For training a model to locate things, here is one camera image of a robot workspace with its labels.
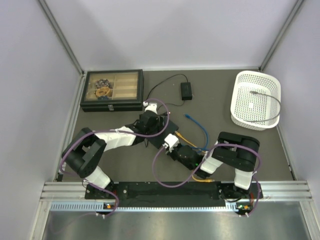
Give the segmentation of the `black network switch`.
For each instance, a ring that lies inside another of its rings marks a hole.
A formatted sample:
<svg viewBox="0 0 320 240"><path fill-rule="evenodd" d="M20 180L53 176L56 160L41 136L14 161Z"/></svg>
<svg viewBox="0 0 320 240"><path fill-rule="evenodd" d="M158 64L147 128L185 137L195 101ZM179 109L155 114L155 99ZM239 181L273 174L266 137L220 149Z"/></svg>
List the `black network switch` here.
<svg viewBox="0 0 320 240"><path fill-rule="evenodd" d="M149 138L148 142L151 145L153 145L156 149L159 149L165 143L165 138L169 134L173 135L176 131L178 131L178 129L179 129L179 126L170 120L164 132L156 137Z"/></svg>

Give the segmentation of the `black power adapter with cord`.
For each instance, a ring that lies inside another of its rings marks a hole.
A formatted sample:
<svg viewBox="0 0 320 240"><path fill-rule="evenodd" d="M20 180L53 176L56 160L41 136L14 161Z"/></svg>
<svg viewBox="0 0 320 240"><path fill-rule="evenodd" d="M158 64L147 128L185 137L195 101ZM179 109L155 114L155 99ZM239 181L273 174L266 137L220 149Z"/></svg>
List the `black power adapter with cord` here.
<svg viewBox="0 0 320 240"><path fill-rule="evenodd" d="M183 73L178 73L178 74L174 74L171 75L165 79L163 79L162 81L160 81L159 83L157 83L154 87L151 88L151 90L148 92L146 99L148 100L150 98L150 96L152 95L153 91L159 87L160 85L164 84L165 82L175 78L175 77L179 77L182 76L183 78L185 78L185 82L181 82L180 83L180 96L181 96L181 104L175 104L175 103L165 103L165 105L167 107L169 106L174 106L174 107L182 107L186 101L191 101L193 99L193 92L192 92L192 85L188 79L188 77L183 74Z"/></svg>

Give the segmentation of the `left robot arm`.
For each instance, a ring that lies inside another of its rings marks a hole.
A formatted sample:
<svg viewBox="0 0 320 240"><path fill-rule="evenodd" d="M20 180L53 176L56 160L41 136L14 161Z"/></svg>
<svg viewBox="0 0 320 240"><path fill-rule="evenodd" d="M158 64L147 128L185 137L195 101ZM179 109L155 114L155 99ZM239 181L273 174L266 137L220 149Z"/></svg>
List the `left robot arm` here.
<svg viewBox="0 0 320 240"><path fill-rule="evenodd" d="M96 186L102 198L109 198L114 191L113 181L98 166L104 152L119 147L129 147L146 138L159 137L168 127L169 118L147 110L134 123L107 131L83 128L61 154L66 163L81 179Z"/></svg>

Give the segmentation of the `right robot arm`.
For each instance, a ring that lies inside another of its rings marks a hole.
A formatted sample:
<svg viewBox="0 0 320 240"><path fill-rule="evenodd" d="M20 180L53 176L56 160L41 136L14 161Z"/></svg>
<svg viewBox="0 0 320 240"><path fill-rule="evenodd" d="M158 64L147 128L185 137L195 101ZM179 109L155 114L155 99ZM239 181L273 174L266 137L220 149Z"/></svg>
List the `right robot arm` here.
<svg viewBox="0 0 320 240"><path fill-rule="evenodd" d="M234 168L233 192L245 198L252 191L252 179L260 148L260 141L254 137L230 132L220 132L218 145L204 154L195 148L177 142L166 151L174 161L180 162L200 179L207 179L223 164Z"/></svg>

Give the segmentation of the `black jewelry display box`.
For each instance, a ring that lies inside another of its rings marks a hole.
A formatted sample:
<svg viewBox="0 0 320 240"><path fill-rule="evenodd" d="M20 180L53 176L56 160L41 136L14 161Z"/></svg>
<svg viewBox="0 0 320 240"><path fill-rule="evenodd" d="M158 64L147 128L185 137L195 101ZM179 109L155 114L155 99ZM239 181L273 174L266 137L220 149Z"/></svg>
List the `black jewelry display box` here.
<svg viewBox="0 0 320 240"><path fill-rule="evenodd" d="M87 71L80 107L84 112L141 111L142 69Z"/></svg>

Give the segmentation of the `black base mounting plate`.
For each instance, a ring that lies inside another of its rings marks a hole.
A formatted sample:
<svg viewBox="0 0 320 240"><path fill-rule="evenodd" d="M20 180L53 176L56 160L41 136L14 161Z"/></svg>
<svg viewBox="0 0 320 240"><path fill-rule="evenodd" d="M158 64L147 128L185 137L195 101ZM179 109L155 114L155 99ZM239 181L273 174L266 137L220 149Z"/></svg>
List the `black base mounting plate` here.
<svg viewBox="0 0 320 240"><path fill-rule="evenodd" d="M258 185L253 182L248 190L243 190L232 182L190 181L180 187L168 188L158 182L116 182L106 190L119 199L119 207L223 207L225 200L249 200L258 195Z"/></svg>

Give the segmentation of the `white perforated plastic basket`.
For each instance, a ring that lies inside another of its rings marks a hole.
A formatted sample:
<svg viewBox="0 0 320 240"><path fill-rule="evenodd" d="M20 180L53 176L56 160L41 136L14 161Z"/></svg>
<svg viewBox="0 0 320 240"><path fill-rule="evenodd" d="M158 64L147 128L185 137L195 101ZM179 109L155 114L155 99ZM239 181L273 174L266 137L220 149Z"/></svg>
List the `white perforated plastic basket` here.
<svg viewBox="0 0 320 240"><path fill-rule="evenodd" d="M251 70L237 74L230 114L238 126L255 131L276 127L280 121L281 84L275 77Z"/></svg>

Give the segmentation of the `aluminium frame rail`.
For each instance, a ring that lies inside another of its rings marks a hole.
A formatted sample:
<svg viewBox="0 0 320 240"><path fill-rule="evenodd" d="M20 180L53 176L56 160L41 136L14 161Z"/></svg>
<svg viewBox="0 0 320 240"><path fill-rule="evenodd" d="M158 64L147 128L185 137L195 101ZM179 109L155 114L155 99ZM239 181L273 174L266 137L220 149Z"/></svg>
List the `aluminium frame rail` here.
<svg viewBox="0 0 320 240"><path fill-rule="evenodd" d="M312 194L306 181L260 181L263 201L311 201ZM86 183L46 182L40 195L41 201L77 201L85 198Z"/></svg>

